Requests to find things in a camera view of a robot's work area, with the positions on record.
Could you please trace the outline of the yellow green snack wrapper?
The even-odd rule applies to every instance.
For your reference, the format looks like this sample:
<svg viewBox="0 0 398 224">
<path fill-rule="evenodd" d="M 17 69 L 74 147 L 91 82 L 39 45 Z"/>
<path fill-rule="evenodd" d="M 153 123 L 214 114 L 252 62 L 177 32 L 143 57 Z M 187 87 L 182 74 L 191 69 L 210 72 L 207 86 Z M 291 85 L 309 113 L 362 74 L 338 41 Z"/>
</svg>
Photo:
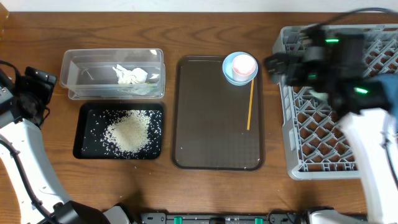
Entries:
<svg viewBox="0 0 398 224">
<path fill-rule="evenodd" d="M 150 92 L 155 90 L 157 87 L 156 84 L 151 83 L 140 83 L 140 84 L 128 84 L 122 85 L 119 91 L 132 95 L 148 95 Z"/>
</svg>

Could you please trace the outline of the white napkin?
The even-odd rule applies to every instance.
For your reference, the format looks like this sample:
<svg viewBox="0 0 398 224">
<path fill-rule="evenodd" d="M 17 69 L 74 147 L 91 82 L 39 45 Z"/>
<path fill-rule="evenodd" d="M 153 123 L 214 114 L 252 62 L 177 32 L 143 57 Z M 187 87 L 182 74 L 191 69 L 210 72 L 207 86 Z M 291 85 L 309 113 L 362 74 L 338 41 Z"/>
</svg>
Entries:
<svg viewBox="0 0 398 224">
<path fill-rule="evenodd" d="M 148 73 L 141 68 L 128 70 L 119 64 L 113 67 L 113 70 L 116 72 L 118 84 L 120 85 L 145 83 L 148 75 Z"/>
</svg>

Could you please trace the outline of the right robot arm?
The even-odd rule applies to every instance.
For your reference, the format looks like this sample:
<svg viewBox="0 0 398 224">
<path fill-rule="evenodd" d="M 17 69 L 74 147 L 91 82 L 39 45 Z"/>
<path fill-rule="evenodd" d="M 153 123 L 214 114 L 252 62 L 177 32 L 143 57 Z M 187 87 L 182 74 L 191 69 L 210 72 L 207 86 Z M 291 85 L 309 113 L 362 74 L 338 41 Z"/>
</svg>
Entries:
<svg viewBox="0 0 398 224">
<path fill-rule="evenodd" d="M 265 67 L 280 88 L 291 178 L 359 178 L 366 221 L 396 223 L 396 33 L 285 27 Z"/>
</svg>

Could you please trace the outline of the wooden chopstick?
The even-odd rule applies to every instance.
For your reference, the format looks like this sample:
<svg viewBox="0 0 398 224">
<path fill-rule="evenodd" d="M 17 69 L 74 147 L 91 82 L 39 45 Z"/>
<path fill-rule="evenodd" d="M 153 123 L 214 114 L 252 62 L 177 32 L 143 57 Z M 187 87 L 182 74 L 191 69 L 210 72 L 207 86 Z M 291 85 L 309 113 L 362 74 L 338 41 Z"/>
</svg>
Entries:
<svg viewBox="0 0 398 224">
<path fill-rule="evenodd" d="M 251 127 L 253 93 L 254 93 L 254 79 L 251 80 L 251 91 L 250 91 L 250 97 L 249 97 L 248 121 L 247 121 L 247 127 L 246 127 L 246 129 L 248 131 L 250 130 L 250 127 Z"/>
</svg>

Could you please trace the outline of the mint green bowl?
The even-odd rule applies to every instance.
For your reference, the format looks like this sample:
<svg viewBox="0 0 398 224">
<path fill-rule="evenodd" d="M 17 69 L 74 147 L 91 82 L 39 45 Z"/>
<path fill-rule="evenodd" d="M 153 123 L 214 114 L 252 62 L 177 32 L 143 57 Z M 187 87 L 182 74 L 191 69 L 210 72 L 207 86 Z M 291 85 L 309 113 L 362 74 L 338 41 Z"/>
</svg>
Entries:
<svg viewBox="0 0 398 224">
<path fill-rule="evenodd" d="M 315 91 L 314 89 L 309 89 L 308 92 L 318 100 L 321 101 L 328 101 L 328 94 L 327 93 L 320 93 Z"/>
</svg>

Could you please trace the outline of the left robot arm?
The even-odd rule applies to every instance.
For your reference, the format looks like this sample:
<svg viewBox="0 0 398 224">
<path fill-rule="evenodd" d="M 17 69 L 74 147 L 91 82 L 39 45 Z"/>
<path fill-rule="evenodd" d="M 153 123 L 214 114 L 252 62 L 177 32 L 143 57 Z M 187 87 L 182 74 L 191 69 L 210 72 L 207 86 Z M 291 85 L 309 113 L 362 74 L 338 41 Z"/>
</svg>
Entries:
<svg viewBox="0 0 398 224">
<path fill-rule="evenodd" d="M 16 70 L 14 79 L 1 73 L 1 160 L 17 195 L 21 222 L 132 223 L 121 204 L 102 212 L 73 201 L 60 183 L 41 133 L 56 81 L 32 67 Z"/>
</svg>

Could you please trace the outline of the white pink cup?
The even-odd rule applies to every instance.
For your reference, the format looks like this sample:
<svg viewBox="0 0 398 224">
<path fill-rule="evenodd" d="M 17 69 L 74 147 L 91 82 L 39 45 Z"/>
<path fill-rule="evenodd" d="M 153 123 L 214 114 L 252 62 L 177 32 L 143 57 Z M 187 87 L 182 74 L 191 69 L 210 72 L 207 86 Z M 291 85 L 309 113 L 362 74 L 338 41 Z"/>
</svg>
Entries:
<svg viewBox="0 0 398 224">
<path fill-rule="evenodd" d="M 236 82 L 246 82 L 251 79 L 256 69 L 255 59 L 246 54 L 236 56 L 232 62 L 233 79 Z"/>
</svg>

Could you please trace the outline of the pile of white rice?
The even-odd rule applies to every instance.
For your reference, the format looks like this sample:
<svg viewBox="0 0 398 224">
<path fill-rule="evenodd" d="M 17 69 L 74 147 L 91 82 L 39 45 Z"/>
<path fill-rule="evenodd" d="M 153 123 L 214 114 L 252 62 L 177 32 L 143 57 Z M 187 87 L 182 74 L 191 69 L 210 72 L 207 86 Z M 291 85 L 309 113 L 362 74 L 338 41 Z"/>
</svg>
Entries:
<svg viewBox="0 0 398 224">
<path fill-rule="evenodd" d="M 161 152 L 161 110 L 90 110 L 83 157 L 155 159 Z"/>
</svg>

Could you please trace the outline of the dark blue plate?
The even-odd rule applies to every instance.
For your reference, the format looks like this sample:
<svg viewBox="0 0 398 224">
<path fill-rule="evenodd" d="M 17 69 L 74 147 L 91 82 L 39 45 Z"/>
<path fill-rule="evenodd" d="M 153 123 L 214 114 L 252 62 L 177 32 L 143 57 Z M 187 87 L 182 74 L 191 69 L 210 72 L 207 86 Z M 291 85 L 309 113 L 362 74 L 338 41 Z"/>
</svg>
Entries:
<svg viewBox="0 0 398 224">
<path fill-rule="evenodd" d="M 369 79 L 371 84 L 371 105 L 365 112 L 366 128 L 371 138 L 380 137 L 386 133 L 386 128 L 396 120 L 397 131 L 397 75 L 382 74 Z"/>
</svg>

